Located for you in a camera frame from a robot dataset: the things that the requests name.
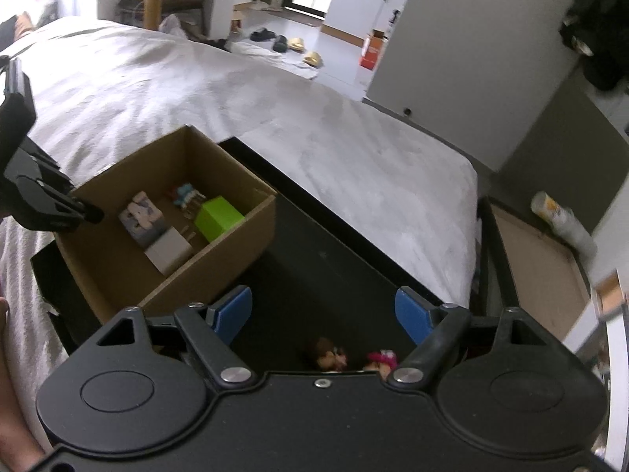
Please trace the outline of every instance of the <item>gray wall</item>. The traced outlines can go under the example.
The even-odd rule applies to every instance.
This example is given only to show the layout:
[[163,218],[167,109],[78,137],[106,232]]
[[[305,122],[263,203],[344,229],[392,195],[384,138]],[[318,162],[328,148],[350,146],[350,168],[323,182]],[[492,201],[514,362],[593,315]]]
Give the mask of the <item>gray wall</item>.
[[527,199],[542,190],[594,230],[629,172],[629,144],[586,96],[576,71],[498,173]]
[[408,0],[367,97],[498,170],[576,62],[573,0]]

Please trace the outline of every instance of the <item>metal bolt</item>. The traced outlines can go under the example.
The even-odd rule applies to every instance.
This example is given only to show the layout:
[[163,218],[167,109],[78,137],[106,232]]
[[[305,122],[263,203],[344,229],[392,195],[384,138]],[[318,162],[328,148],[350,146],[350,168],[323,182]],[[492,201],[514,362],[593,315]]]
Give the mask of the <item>metal bolt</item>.
[[417,383],[424,377],[424,373],[414,367],[401,367],[393,371],[393,379],[398,383]]
[[228,367],[221,373],[221,378],[227,383],[243,383],[251,378],[251,371],[246,367]]
[[326,380],[325,378],[319,378],[318,380],[314,380],[314,386],[317,388],[330,388],[332,386],[332,382],[330,380]]

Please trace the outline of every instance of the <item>green box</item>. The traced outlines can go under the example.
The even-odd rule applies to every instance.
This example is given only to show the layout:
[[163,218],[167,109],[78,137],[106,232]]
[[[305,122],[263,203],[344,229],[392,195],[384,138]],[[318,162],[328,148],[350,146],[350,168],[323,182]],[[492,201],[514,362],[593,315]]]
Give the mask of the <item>green box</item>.
[[244,219],[238,209],[234,208],[223,197],[216,197],[200,207],[194,224],[205,236],[205,239],[211,243]]

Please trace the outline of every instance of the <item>white floor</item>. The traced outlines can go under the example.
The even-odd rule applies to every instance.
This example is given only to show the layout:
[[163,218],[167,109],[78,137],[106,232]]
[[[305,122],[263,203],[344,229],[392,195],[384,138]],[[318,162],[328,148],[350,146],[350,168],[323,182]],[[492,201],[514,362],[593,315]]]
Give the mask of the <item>white floor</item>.
[[[319,68],[319,75],[313,80],[313,83],[326,85],[355,101],[360,101],[365,97],[365,91],[373,77],[373,71],[360,67],[360,47],[322,34],[319,28],[278,17],[272,12],[245,10],[243,13],[245,15],[243,34],[240,39],[234,37],[234,40],[251,42],[248,38],[249,34],[260,27],[265,27],[287,39],[301,37],[304,39],[306,51],[315,51],[323,59],[323,65]],[[268,50],[273,47],[273,41],[253,42],[253,44]],[[295,58],[303,56],[291,50],[285,54]]]

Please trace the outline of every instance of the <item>yellow slipper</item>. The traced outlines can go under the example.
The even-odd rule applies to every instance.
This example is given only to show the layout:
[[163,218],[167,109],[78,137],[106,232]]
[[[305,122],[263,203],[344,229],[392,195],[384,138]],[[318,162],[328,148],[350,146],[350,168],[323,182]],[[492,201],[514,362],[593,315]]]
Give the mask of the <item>yellow slipper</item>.
[[306,56],[304,56],[304,62],[308,65],[311,65],[312,67],[319,68],[323,62],[323,59],[321,58],[321,55],[319,55],[319,53],[310,52],[307,53]]
[[306,46],[304,46],[304,39],[301,37],[295,37],[288,41],[288,47],[300,53],[303,53],[304,50],[306,50]]

